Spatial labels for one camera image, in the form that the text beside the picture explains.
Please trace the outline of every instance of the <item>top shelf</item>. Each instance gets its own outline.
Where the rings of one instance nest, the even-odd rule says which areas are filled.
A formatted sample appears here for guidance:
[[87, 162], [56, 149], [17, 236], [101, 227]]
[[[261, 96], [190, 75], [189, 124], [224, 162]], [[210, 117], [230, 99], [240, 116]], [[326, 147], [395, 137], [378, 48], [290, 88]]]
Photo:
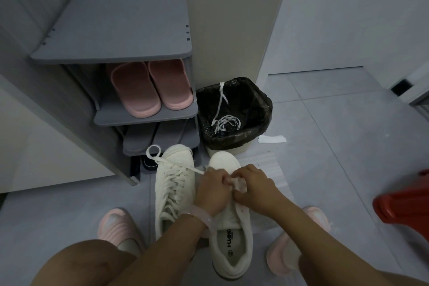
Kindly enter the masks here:
[[186, 0], [71, 0], [31, 58], [47, 65], [186, 58]]

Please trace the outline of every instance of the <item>person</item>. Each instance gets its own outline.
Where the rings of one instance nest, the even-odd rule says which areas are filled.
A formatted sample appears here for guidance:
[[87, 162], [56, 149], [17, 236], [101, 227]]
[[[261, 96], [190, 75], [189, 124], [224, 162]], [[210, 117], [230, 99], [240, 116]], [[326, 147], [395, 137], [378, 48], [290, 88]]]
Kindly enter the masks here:
[[[236, 177], [245, 179], [247, 192], [231, 192], [228, 181]], [[309, 286], [428, 285], [374, 269], [284, 197], [274, 182], [251, 164], [236, 170], [231, 176], [224, 170], [208, 170], [202, 176], [194, 205], [213, 217], [226, 207], [231, 197], [281, 226], [300, 250], [298, 267]], [[120, 213], [117, 211], [113, 215], [121, 220]], [[136, 229], [132, 220], [123, 219], [117, 226], [131, 231], [124, 234], [123, 238], [127, 239], [115, 241], [117, 247], [106, 240], [73, 244], [47, 261], [31, 285], [177, 285], [196, 251], [201, 233], [206, 229], [197, 217], [182, 214], [161, 238], [143, 252], [142, 242], [136, 240], [138, 236], [132, 239], [135, 235], [132, 231]]]

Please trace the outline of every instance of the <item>black trash bag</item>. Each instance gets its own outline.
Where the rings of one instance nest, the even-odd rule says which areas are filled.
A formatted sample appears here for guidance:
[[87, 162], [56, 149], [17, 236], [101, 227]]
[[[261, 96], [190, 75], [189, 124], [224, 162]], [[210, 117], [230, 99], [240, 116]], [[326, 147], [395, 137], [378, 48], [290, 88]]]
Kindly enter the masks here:
[[212, 121], [221, 96], [219, 88], [220, 84], [214, 84], [196, 91], [198, 122], [204, 145], [211, 150], [232, 149], [243, 146], [267, 130], [272, 114], [271, 99], [249, 78], [238, 77], [225, 82], [223, 94], [229, 105], [222, 100], [217, 119], [225, 115], [235, 116], [241, 121], [241, 128], [236, 130], [228, 124], [226, 131], [215, 134]]

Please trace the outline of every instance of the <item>person's left hand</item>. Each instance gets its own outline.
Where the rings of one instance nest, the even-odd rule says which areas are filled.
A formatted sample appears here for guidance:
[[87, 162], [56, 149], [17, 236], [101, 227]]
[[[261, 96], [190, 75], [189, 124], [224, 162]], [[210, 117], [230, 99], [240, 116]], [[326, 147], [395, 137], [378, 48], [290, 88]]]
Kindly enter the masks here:
[[208, 168], [201, 178], [194, 205], [212, 217], [225, 209], [232, 198], [231, 176], [225, 170]]

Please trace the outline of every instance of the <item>unlaced white sneaker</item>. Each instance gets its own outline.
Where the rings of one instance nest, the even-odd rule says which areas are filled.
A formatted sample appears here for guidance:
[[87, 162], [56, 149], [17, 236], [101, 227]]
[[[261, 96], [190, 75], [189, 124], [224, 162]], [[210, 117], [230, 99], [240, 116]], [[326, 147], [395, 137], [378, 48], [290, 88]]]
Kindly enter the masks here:
[[[149, 149], [158, 148], [152, 156]], [[178, 218], [179, 211], [195, 200], [195, 169], [192, 151], [184, 145], [173, 145], [160, 157], [161, 148], [150, 146], [146, 156], [158, 163], [155, 180], [155, 235], [157, 240]]]
[[[229, 174], [241, 167], [239, 161], [228, 152], [215, 153], [209, 166], [224, 169]], [[244, 179], [233, 179], [236, 190], [246, 192]], [[253, 235], [249, 208], [231, 200], [216, 216], [217, 231], [210, 231], [210, 252], [213, 267], [225, 279], [235, 280], [243, 276], [250, 266], [253, 252]]]

